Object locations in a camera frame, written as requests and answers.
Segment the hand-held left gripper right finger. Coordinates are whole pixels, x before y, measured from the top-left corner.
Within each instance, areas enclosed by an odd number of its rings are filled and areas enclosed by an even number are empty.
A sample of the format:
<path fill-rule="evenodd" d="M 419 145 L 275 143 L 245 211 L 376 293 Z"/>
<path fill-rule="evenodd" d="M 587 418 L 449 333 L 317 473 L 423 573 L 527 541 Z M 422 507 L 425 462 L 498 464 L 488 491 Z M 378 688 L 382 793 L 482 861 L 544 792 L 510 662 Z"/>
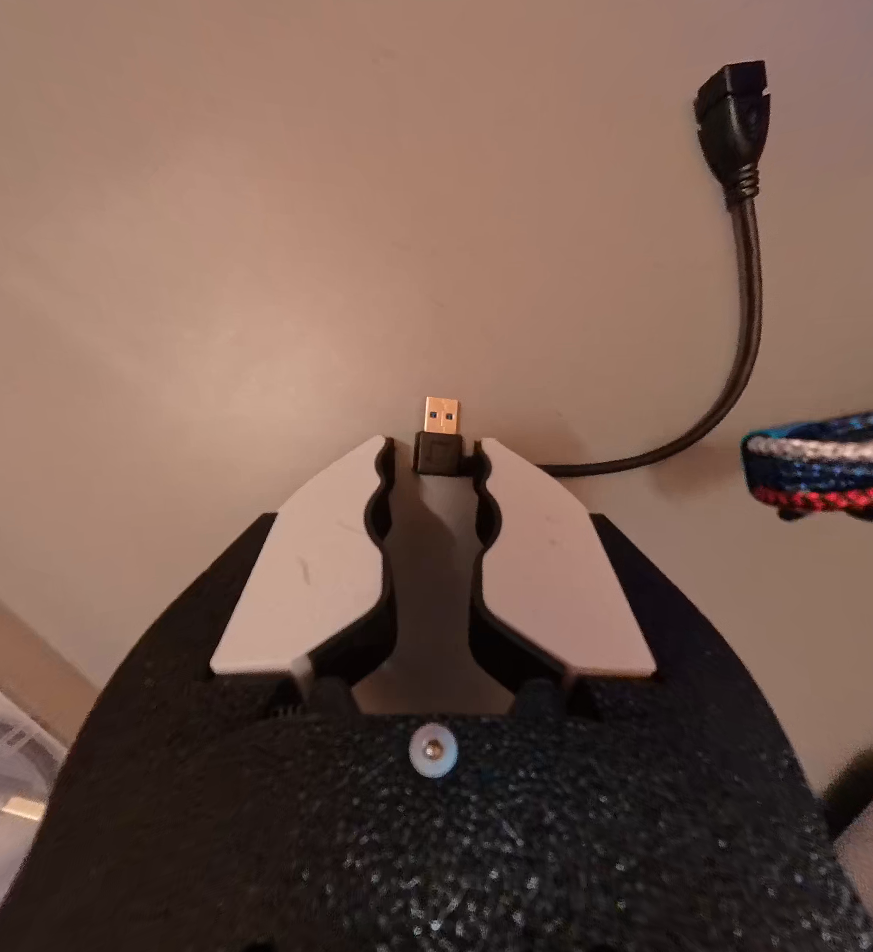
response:
<path fill-rule="evenodd" d="M 657 662 L 591 513 L 554 477 L 495 438 L 473 454 L 480 550 L 470 651 L 511 694 L 542 681 L 647 681 Z"/>

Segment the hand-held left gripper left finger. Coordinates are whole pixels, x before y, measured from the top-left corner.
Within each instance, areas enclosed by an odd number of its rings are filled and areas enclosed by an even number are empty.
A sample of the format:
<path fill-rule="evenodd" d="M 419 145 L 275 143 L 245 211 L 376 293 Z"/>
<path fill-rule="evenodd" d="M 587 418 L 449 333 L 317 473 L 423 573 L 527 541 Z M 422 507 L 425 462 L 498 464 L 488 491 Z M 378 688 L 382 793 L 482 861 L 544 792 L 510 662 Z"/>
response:
<path fill-rule="evenodd" d="M 394 484 L 394 440 L 375 435 L 279 507 L 212 655 L 216 676 L 275 676 L 306 696 L 324 679 L 352 688 L 389 659 Z"/>

